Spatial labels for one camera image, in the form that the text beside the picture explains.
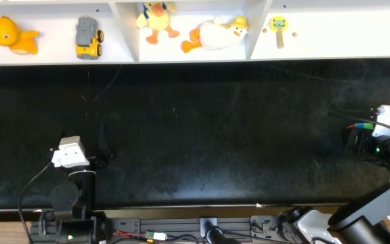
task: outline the black tabletop surface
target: black tabletop surface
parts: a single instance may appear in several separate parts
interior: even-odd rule
[[[47,163],[62,131],[87,151],[108,129],[98,209],[346,202],[389,172],[345,158],[353,121],[332,108],[390,104],[390,59],[0,67],[0,209]],[[49,206],[48,169],[24,207]]]

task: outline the duck's orange beak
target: duck's orange beak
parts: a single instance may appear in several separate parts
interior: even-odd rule
[[[162,16],[163,15],[162,3],[155,3],[152,6],[152,11],[153,11],[155,16]]]

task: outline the toy truck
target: toy truck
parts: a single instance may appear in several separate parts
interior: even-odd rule
[[[92,17],[80,17],[76,25],[76,53],[78,58],[95,60],[102,55],[104,34],[99,30],[97,20]]]

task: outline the wooden handle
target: wooden handle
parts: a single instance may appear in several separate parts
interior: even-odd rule
[[[278,45],[278,49],[284,48],[284,38],[282,37],[282,29],[278,29],[276,32],[276,44]]]

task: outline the stuffed duck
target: stuffed duck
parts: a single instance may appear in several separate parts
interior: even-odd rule
[[[174,3],[169,2],[145,2],[144,12],[136,20],[138,28],[146,26],[153,30],[153,34],[146,38],[148,43],[157,44],[159,31],[167,31],[169,38],[178,37],[180,32],[173,30],[170,26],[170,16],[168,10],[174,13],[176,8]]]
[[[221,18],[216,17],[214,21],[201,24],[200,28],[190,31],[190,40],[181,43],[183,52],[202,47],[205,50],[216,50],[235,45],[244,39],[249,26],[243,16],[237,18],[230,24],[222,24]]]
[[[0,45],[9,47],[15,54],[37,54],[39,48],[34,38],[38,36],[37,31],[20,30],[10,18],[0,17]]]

